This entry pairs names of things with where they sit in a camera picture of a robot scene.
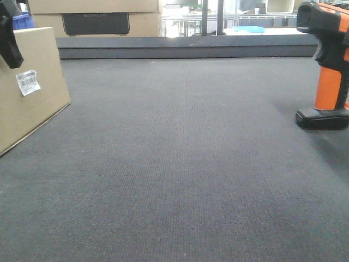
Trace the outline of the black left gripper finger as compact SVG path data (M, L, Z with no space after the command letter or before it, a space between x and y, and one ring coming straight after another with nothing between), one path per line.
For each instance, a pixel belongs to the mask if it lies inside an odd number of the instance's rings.
M1 1L1 57L10 69L20 68L23 63L13 30L16 15L17 7L13 1Z

